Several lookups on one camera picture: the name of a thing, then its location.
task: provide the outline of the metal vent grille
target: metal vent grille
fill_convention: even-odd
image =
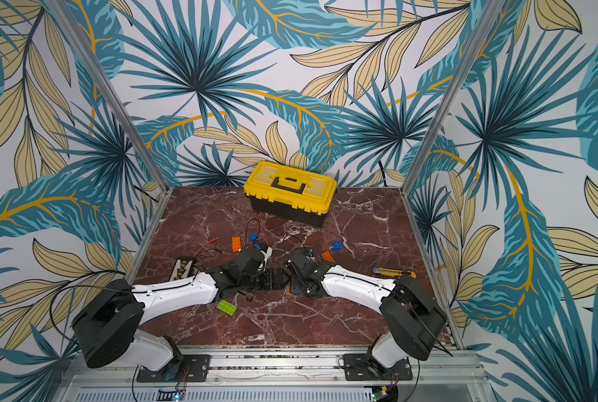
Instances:
[[[139,402],[155,401],[158,389],[135,388]],[[363,387],[188,387],[183,401],[207,402],[369,402]],[[131,388],[82,388],[75,402],[134,401]]]

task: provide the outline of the red marble surface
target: red marble surface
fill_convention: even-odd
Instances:
[[[398,189],[338,189],[322,229],[255,212],[242,188],[179,187],[134,281],[169,280],[179,257],[189,257],[207,240],[221,237],[198,265],[213,267],[234,258],[231,238],[240,236],[250,218],[261,222],[260,241],[275,249],[269,264],[282,266],[285,253],[301,247],[295,234],[315,253],[328,250],[338,264],[372,275],[374,267],[409,269],[433,293]],[[257,231],[252,222],[248,233]],[[333,251],[333,241],[343,250]],[[238,307],[233,317],[216,304],[194,306],[154,318],[141,326],[183,345],[369,344],[387,331],[375,311],[340,298],[310,300],[285,291],[257,292],[248,302],[241,294],[228,299]]]

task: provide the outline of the tropical leaf wallpaper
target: tropical leaf wallpaper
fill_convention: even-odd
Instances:
[[[496,398],[598,401],[598,2],[505,0],[482,49],[408,203]]]
[[[66,0],[171,185],[399,185],[488,0]],[[505,0],[408,202],[501,401],[598,401],[598,3]],[[162,198],[41,0],[0,0],[0,401]]]
[[[120,0],[69,0],[110,77]],[[133,266],[161,194],[38,0],[0,0],[0,400],[45,401],[78,351],[58,335]]]

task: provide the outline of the yellow toolbox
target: yellow toolbox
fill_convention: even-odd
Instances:
[[[253,209],[321,228],[337,182],[322,174],[259,162],[243,187]]]

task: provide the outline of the black toolbox base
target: black toolbox base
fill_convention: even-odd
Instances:
[[[248,198],[250,198],[252,209],[255,211],[272,213],[273,215],[290,219],[291,221],[309,224],[316,228],[321,228],[323,226],[323,222],[328,215],[328,213],[317,215],[316,213],[295,209],[287,204],[271,203],[268,200],[258,199],[252,196],[248,196]]]

